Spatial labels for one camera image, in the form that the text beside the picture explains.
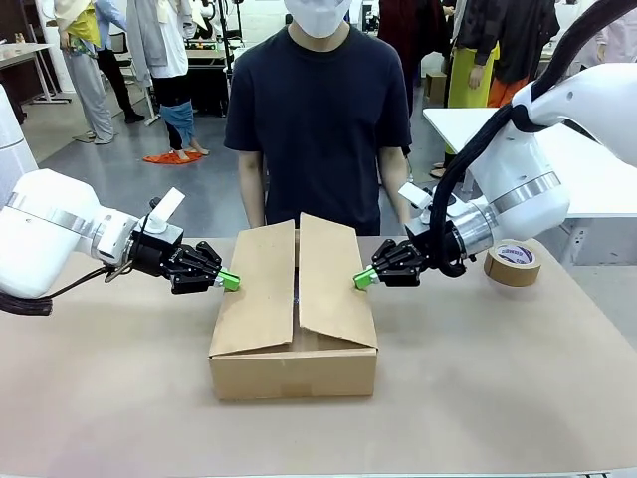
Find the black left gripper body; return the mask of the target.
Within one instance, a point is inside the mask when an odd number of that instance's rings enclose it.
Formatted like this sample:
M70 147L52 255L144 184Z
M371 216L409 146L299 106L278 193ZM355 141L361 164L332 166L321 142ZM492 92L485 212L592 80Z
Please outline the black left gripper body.
M182 243L180 227L167 225L163 232L153 233L137 226L131 232L131 240L132 269L167 279L172 294L199 292L197 252Z

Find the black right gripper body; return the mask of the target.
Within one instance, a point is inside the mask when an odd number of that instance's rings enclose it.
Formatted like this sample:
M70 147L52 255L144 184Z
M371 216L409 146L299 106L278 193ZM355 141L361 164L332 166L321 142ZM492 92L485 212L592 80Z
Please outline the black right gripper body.
M421 271L434 269L443 275L465 274L465 249L451 221L445 223L441 234L434 233L421 221L411 221L405 228L409 242L418 253Z

